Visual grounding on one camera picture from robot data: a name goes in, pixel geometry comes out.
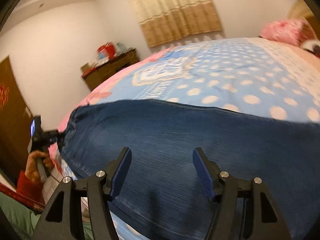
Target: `headboard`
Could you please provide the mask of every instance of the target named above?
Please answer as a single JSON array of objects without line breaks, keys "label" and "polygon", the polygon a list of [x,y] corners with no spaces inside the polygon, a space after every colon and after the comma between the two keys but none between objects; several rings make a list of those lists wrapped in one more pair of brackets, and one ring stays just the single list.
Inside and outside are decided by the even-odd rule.
[{"label": "headboard", "polygon": [[299,18],[305,18],[315,31],[318,39],[320,39],[320,22],[313,15],[313,13],[311,12],[308,5],[304,2],[304,0],[297,0],[295,4],[292,5],[288,13],[288,19]]}]

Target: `person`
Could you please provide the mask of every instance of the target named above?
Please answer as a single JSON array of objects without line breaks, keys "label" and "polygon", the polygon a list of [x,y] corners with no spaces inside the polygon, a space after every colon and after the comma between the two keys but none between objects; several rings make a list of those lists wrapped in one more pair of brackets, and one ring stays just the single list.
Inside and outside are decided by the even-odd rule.
[{"label": "person", "polygon": [[[0,207],[22,240],[31,239],[39,213],[45,208],[36,158],[44,158],[43,164],[50,172],[54,168],[48,153],[34,151],[28,155],[25,171],[20,172],[16,192],[0,183]],[[90,223],[85,222],[83,226],[85,239],[92,240]]]}]

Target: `phone screen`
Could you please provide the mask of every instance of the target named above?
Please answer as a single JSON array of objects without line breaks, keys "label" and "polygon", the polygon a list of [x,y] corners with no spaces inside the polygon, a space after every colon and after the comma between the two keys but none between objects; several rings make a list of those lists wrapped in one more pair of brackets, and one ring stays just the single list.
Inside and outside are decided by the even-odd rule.
[{"label": "phone screen", "polygon": [[35,133],[35,130],[36,130],[35,119],[33,119],[32,124],[31,124],[31,126],[30,126],[31,137],[32,137],[33,134]]}]

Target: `person's hand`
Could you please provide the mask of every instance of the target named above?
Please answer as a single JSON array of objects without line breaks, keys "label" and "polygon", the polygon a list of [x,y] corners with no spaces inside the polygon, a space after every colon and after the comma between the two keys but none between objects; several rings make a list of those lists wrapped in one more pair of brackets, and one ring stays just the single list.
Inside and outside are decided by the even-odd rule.
[{"label": "person's hand", "polygon": [[26,171],[24,172],[24,174],[27,177],[27,179],[32,181],[32,183],[40,184],[41,180],[36,165],[36,158],[44,158],[43,164],[49,169],[50,172],[53,169],[54,165],[50,159],[49,153],[34,151],[29,154],[26,165]]}]

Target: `silver bolt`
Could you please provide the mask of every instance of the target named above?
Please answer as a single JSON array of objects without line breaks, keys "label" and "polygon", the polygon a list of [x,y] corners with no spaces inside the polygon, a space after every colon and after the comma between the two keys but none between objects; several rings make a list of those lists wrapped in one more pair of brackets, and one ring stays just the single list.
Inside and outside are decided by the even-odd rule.
[{"label": "silver bolt", "polygon": [[96,172],[96,176],[97,176],[97,177],[103,177],[104,174],[106,174],[104,171],[97,171],[97,172]]},{"label": "silver bolt", "polygon": [[254,181],[255,183],[257,183],[257,184],[261,184],[261,183],[262,183],[262,179],[260,179],[259,177],[255,177],[255,178],[253,179],[253,181]]},{"label": "silver bolt", "polygon": [[64,177],[63,179],[62,179],[62,182],[63,183],[69,183],[71,181],[71,178],[70,177]]},{"label": "silver bolt", "polygon": [[222,171],[222,172],[220,172],[220,176],[223,178],[227,178],[227,177],[229,177],[229,173],[227,173],[226,171]]}]

